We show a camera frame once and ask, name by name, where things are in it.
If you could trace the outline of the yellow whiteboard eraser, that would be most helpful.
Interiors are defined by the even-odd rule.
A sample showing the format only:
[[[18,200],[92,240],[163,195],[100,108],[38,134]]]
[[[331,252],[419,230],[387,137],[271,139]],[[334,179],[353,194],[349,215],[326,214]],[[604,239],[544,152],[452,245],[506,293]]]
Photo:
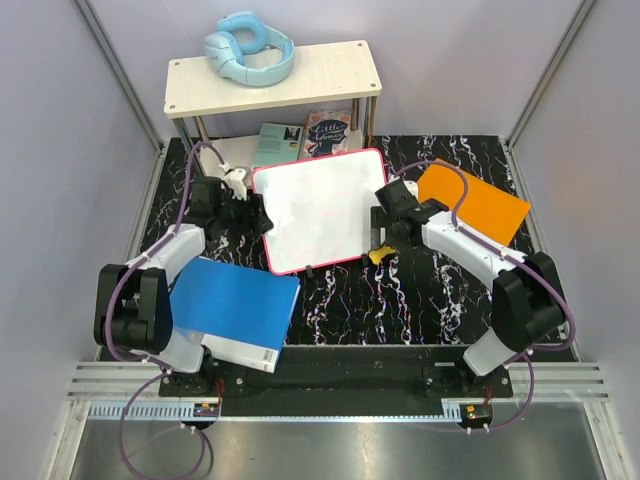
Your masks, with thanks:
[[[374,265],[379,265],[382,263],[383,259],[390,255],[395,255],[397,252],[396,249],[390,247],[388,245],[383,245],[376,250],[371,250],[368,252],[367,257]]]

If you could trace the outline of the pink framed whiteboard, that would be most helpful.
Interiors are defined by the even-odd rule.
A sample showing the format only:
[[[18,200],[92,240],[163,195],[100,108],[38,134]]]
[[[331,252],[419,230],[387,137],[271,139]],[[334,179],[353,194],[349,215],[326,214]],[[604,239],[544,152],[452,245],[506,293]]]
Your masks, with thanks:
[[[367,148],[259,168],[252,183],[273,223],[263,235],[269,270],[287,275],[367,253],[387,176],[381,152]]]

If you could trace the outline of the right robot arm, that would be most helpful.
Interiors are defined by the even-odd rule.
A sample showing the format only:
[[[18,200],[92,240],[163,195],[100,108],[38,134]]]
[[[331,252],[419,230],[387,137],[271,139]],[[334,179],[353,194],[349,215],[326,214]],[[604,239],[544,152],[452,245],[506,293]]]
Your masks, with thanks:
[[[466,225],[455,210],[418,201],[405,182],[375,192],[371,209],[374,248],[426,248],[460,265],[491,294],[491,325],[464,353],[454,384],[466,396],[486,389],[490,376],[562,324],[572,321],[554,261],[543,252],[526,255]]]

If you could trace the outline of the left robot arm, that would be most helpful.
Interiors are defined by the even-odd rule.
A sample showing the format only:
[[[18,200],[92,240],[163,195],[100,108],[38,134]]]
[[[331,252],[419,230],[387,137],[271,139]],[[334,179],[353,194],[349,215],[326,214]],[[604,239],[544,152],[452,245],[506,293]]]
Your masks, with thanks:
[[[120,361],[149,361],[174,393],[219,394],[222,361],[270,369],[295,285],[203,257],[221,230],[263,233],[260,195],[203,177],[185,187],[176,221],[148,249],[98,277],[94,337]]]

